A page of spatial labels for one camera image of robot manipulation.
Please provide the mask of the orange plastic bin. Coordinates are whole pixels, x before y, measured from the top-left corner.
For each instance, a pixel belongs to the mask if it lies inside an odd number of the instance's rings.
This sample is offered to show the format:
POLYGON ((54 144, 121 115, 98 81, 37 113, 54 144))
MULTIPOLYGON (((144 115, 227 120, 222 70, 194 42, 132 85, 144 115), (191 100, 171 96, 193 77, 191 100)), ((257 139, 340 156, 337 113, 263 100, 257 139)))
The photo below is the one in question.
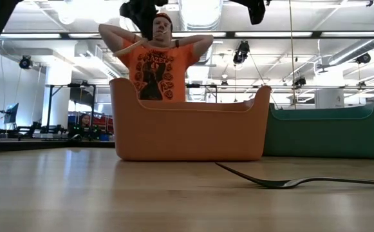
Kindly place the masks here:
POLYGON ((235 103, 138 99, 128 79, 109 83, 115 151, 125 161, 254 161, 263 155, 269 86, 235 103))

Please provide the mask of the dark baseball cap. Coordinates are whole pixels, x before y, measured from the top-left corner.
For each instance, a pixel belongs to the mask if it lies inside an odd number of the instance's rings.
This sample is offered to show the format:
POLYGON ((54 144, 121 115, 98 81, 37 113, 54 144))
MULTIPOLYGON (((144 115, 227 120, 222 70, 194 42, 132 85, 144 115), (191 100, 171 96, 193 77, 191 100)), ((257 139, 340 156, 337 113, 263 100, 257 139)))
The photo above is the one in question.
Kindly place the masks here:
POLYGON ((172 23, 171 18, 166 13, 163 13, 163 12, 157 13, 155 15, 155 18, 157 18, 157 17, 163 17, 163 18, 167 19, 170 23, 172 23))

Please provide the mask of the person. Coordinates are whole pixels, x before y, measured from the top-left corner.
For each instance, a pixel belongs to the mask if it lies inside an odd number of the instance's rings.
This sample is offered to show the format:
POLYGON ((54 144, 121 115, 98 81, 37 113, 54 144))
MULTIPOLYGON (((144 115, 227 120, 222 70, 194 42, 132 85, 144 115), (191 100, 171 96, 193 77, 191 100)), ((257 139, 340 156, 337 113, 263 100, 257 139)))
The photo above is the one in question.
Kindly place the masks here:
POLYGON ((129 70, 129 80, 140 100, 184 102, 185 72, 197 63, 213 44, 212 35, 193 35, 173 39, 173 22, 154 18, 153 39, 148 41, 133 32, 110 24, 100 24, 98 32, 114 53, 144 39, 133 51, 117 57, 129 70))
POLYGON ((91 117, 83 113, 79 118, 78 132, 82 137, 89 137, 91 132, 91 117))

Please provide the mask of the silver fork orange handle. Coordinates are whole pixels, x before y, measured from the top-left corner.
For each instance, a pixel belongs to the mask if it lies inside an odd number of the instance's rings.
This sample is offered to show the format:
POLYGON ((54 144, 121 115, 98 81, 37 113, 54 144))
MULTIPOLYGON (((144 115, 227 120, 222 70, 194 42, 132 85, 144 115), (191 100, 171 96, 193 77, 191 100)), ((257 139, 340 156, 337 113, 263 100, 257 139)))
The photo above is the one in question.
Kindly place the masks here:
POLYGON ((145 43, 145 40, 144 40, 144 39, 139 40, 139 41, 133 43, 132 45, 130 45, 130 46, 126 47, 126 48, 123 48, 123 49, 121 49, 121 50, 119 50, 119 51, 114 52, 113 55, 114 55, 115 57, 119 57, 119 56, 121 56, 121 55, 125 55, 125 54, 127 54, 127 53, 133 51, 135 48, 137 48, 137 47, 143 45, 144 43, 145 43))

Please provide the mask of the black metal fork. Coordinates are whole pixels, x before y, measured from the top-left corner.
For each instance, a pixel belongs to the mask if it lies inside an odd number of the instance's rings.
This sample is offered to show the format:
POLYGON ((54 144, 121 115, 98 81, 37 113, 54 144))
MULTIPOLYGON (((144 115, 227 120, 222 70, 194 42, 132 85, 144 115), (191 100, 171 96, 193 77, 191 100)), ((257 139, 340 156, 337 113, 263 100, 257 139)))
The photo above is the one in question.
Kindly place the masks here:
POLYGON ((346 179, 346 178, 335 178, 335 177, 305 177, 301 179, 291 179, 291 180, 264 180, 264 179, 257 179, 255 177, 251 177, 250 175, 246 175, 240 171, 232 169, 226 165, 220 164, 216 162, 216 165, 255 184, 259 184, 265 188, 271 189, 291 189, 299 186, 300 184, 304 184, 307 182, 314 182, 314 181, 324 181, 324 182, 345 182, 345 183, 352 183, 352 184, 369 184, 374 185, 374 180, 361 180, 361 179, 346 179))

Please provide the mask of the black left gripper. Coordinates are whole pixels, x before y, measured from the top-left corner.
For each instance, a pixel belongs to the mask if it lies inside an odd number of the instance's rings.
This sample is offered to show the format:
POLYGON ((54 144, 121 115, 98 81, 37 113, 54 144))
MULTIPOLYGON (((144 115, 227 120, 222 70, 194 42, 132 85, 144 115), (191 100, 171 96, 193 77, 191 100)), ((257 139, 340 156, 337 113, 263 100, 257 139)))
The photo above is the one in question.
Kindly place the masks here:
POLYGON ((153 39, 153 21, 157 6, 164 6, 169 0, 128 0, 119 9, 120 16, 135 20, 142 37, 153 39))

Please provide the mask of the green plastic bin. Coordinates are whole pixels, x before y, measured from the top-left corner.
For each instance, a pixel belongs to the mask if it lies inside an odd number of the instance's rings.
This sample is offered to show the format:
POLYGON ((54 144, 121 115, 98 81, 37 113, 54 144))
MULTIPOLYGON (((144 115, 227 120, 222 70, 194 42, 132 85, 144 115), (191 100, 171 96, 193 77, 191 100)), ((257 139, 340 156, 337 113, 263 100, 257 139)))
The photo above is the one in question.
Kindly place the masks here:
POLYGON ((374 159, 374 102, 302 110, 277 110, 271 103, 263 155, 374 159))

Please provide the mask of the dark computer monitor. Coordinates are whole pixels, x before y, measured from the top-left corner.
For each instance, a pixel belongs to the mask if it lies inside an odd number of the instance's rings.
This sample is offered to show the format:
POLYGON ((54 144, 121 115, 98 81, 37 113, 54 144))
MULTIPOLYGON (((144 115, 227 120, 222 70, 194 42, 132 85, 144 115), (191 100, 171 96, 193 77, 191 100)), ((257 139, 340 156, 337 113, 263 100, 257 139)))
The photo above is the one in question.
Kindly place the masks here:
POLYGON ((18 107, 19 107, 18 103, 7 106, 5 110, 5 119, 4 119, 5 124, 15 124, 18 107))

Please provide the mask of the long ceiling light panel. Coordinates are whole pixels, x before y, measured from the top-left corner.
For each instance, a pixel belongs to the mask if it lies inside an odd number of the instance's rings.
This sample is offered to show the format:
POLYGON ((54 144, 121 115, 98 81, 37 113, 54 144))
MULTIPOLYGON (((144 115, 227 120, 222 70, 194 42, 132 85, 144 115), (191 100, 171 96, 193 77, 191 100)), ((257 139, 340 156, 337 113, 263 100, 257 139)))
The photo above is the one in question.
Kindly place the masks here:
POLYGON ((59 39, 60 34, 1 34, 0 39, 59 39))
POLYGON ((323 32, 322 37, 374 37, 374 32, 323 32))
POLYGON ((310 37, 311 32, 235 32, 236 37, 310 37))

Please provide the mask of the silver ceiling ventilation duct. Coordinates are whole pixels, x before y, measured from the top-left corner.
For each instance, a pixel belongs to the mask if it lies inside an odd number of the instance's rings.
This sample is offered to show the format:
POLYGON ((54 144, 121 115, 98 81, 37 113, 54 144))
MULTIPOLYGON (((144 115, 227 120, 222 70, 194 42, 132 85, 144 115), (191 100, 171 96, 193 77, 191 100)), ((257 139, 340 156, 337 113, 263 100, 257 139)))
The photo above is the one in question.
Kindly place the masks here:
POLYGON ((212 35, 221 21, 223 0, 178 0, 180 30, 189 35, 212 35))
POLYGON ((340 65, 346 61, 359 57, 372 49, 374 49, 374 39, 360 40, 335 55, 332 55, 328 59, 328 64, 330 66, 340 65))

